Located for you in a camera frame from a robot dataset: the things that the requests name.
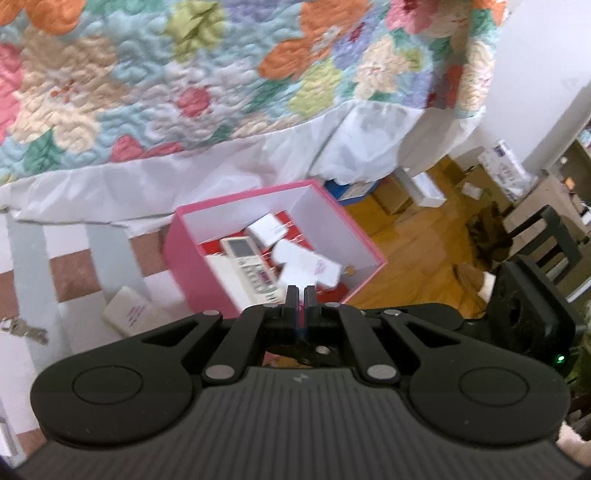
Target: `gray ribbed panel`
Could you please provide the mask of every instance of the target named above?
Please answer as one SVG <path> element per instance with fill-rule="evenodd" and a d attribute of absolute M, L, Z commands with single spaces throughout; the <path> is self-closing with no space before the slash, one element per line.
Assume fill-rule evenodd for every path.
<path fill-rule="evenodd" d="M 90 452 L 51 442 L 20 468 L 27 480 L 573 480 L 581 471 L 551 442 L 490 451 L 450 442 L 395 391 L 361 385 L 348 369 L 263 368 L 207 389 L 182 423 L 145 443 Z"/>

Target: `brown square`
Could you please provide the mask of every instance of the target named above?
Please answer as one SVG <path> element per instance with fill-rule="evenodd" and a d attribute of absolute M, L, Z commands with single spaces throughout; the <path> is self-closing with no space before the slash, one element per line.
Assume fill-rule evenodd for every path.
<path fill-rule="evenodd" d="M 22 451 L 25 453 L 26 458 L 29 458 L 33 453 L 39 450 L 39 448 L 41 448 L 47 441 L 39 429 L 31 430 L 30 432 L 19 433 L 17 438 L 21 444 Z"/>
<path fill-rule="evenodd" d="M 144 277 L 167 270 L 162 255 L 163 235 L 161 231 L 136 236 L 129 241 Z"/>
<path fill-rule="evenodd" d="M 14 272 L 0 273 L 0 319 L 18 315 L 17 292 L 14 290 Z"/>
<path fill-rule="evenodd" d="M 100 291 L 90 250 L 52 258 L 50 265 L 58 301 L 77 299 Z"/>

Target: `floral quilt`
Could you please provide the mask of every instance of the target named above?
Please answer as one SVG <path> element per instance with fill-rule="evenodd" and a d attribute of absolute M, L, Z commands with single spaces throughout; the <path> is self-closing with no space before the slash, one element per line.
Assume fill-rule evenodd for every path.
<path fill-rule="evenodd" d="M 0 0 L 0 184 L 286 129 L 482 108 L 504 0 Z"/>

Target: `quilted bedspread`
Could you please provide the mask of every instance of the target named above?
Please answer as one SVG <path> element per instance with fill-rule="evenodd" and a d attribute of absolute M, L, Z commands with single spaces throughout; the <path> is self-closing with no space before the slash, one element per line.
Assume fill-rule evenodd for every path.
<path fill-rule="evenodd" d="M 269 146 L 278 131 L 283 137 L 274 141 L 290 145 L 284 151 L 316 142 L 299 160 L 289 157 L 303 165 L 292 177 L 375 179 L 396 163 L 414 166 L 397 159 L 403 139 L 426 112 L 444 111 L 415 134 L 418 145 L 446 124 L 433 133 L 444 147 L 421 154 L 432 164 L 483 111 L 505 6 L 0 0 L 0 184 L 151 158 L 174 162 L 187 153 L 202 158 L 199 165 L 220 155 L 240 162 L 243 147 L 220 151 L 218 160 L 203 155 L 245 138 L 262 142 L 258 167 L 285 171 L 273 155 L 289 155 Z M 351 146 L 352 138 L 365 145 Z M 414 150 L 406 148 L 406 157 Z M 252 162 L 243 169 L 253 171 Z M 339 177 L 342 170 L 348 174 Z M 291 179 L 271 175 L 263 183 Z"/>

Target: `brown box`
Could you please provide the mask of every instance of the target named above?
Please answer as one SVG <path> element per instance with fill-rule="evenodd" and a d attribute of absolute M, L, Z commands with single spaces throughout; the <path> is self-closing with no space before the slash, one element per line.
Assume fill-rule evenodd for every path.
<path fill-rule="evenodd" d="M 497 202 L 501 212 L 513 205 L 481 165 L 472 167 L 456 188 L 470 205 L 472 213 L 479 212 L 491 202 Z"/>
<path fill-rule="evenodd" d="M 382 179 L 373 196 L 390 215 L 405 211 L 413 203 L 404 186 L 392 174 Z"/>

